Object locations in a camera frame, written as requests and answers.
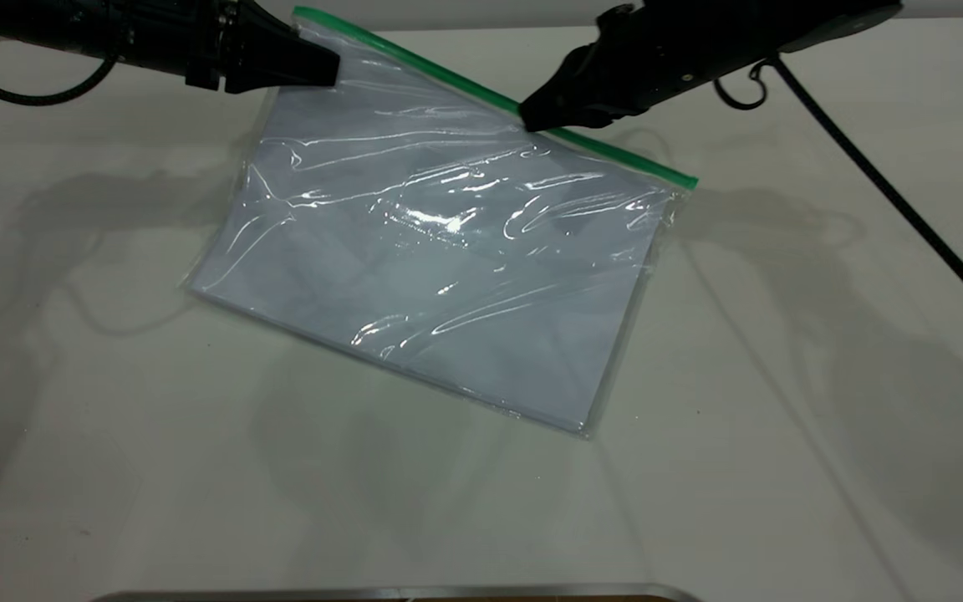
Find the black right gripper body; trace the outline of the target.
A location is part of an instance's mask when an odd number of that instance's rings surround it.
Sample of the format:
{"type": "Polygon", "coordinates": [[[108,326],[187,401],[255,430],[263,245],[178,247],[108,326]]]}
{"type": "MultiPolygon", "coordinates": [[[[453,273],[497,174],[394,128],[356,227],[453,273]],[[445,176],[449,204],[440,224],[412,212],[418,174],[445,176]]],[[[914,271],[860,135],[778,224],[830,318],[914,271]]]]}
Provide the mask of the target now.
{"type": "Polygon", "coordinates": [[[643,113],[745,68],[778,46],[783,1],[643,1],[597,17],[610,69],[605,104],[643,113]]]}

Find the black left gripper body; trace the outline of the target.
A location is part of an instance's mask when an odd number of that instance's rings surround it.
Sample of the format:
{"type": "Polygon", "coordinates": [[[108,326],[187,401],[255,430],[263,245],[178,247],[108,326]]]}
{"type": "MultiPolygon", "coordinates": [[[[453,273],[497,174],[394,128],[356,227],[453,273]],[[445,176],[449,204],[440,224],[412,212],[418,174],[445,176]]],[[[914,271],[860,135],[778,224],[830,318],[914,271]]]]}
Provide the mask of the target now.
{"type": "Polygon", "coordinates": [[[124,62],[218,91],[239,8],[237,1],[126,1],[124,62]]]}

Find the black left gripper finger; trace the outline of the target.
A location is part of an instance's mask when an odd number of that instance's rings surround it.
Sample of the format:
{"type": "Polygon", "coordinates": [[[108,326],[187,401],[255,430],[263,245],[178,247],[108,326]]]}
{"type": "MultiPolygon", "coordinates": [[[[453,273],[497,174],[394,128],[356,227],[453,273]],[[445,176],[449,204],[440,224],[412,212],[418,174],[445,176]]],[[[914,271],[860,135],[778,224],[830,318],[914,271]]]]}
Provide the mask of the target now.
{"type": "Polygon", "coordinates": [[[237,3],[237,57],[249,73],[336,73],[340,58],[278,19],[256,1],[237,3]]]}
{"type": "Polygon", "coordinates": [[[226,92],[245,93],[277,87],[317,85],[332,87],[337,81],[337,54],[264,54],[246,57],[226,73],[226,92]]]}

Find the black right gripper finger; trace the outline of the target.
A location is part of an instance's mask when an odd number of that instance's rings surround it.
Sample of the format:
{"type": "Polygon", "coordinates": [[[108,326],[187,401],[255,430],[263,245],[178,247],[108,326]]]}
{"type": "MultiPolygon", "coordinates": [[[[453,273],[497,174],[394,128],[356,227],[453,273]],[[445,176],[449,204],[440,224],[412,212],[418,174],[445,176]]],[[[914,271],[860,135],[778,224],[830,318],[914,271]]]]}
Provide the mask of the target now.
{"type": "Polygon", "coordinates": [[[605,103],[605,95],[610,87],[609,72],[610,69],[605,65],[604,36],[600,34],[595,41],[570,51],[554,76],[540,88],[549,83],[568,85],[581,95],[589,93],[605,103]]]}
{"type": "Polygon", "coordinates": [[[548,132],[558,127],[603,129],[613,122],[642,115],[637,106],[620,107],[581,95],[568,85],[546,84],[521,103],[521,121],[527,132],[548,132]]]}

